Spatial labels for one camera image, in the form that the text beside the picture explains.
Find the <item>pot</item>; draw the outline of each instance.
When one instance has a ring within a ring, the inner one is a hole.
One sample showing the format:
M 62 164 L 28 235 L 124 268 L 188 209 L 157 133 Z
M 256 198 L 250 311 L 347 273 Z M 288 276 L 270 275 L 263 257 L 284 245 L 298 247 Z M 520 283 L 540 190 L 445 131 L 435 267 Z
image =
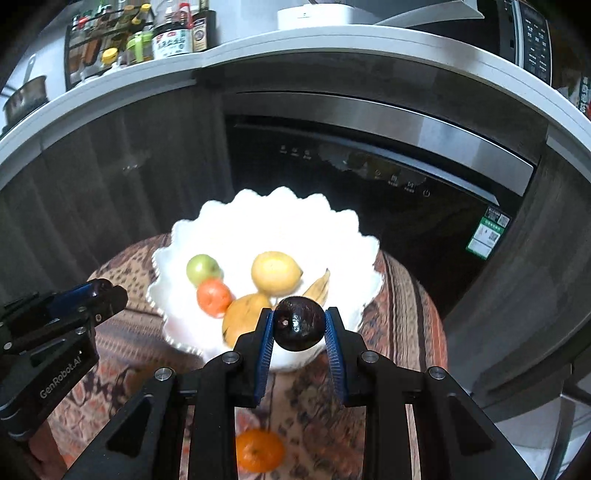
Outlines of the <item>pot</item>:
M 25 72 L 22 87 L 14 89 L 13 87 L 6 85 L 5 88 L 11 89 L 14 92 L 11 95 L 7 95 L 6 93 L 1 94 L 2 96 L 8 97 L 8 100 L 3 107 L 8 128 L 14 127 L 27 115 L 49 101 L 47 100 L 47 90 L 45 86 L 47 76 L 41 75 L 29 80 L 34 63 L 35 55 L 32 55 L 27 65 L 27 71 Z

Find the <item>microwave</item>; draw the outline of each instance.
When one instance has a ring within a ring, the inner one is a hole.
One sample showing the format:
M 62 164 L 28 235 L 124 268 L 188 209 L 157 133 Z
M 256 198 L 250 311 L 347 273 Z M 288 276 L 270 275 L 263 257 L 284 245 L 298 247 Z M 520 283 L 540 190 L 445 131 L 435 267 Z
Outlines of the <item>microwave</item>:
M 519 0 L 478 0 L 478 10 L 484 19 L 435 22 L 413 30 L 481 48 L 551 85 L 550 29 L 542 14 Z

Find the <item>orange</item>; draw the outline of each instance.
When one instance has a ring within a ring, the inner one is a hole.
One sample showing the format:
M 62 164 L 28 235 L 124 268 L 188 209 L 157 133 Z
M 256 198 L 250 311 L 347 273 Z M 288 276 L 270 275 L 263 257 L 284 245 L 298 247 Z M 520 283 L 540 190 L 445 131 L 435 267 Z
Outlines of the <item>orange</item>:
M 197 304 L 212 317 L 223 317 L 232 300 L 230 289 L 219 278 L 208 278 L 197 287 Z
M 275 470 L 281 465 L 285 448 L 273 432 L 247 430 L 236 437 L 238 466 L 253 473 Z

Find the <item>green apple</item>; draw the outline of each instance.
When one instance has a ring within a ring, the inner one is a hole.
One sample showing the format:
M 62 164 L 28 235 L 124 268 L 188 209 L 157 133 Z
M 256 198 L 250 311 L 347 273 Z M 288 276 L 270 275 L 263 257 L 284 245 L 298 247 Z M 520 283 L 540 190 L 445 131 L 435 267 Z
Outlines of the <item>green apple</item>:
M 208 278 L 222 278 L 222 269 L 217 262 L 209 255 L 195 255 L 187 263 L 187 276 L 189 281 L 198 287 L 199 284 Z

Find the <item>yellow bottle cap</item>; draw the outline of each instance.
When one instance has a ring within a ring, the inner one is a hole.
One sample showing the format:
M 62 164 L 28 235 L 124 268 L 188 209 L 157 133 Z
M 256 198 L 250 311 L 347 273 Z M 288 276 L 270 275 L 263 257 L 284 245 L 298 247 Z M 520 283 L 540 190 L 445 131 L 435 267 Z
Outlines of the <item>yellow bottle cap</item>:
M 107 48 L 104 52 L 103 52 L 103 63 L 105 65 L 111 65 L 115 60 L 117 60 L 117 53 L 119 52 L 119 50 L 117 50 L 116 48 Z

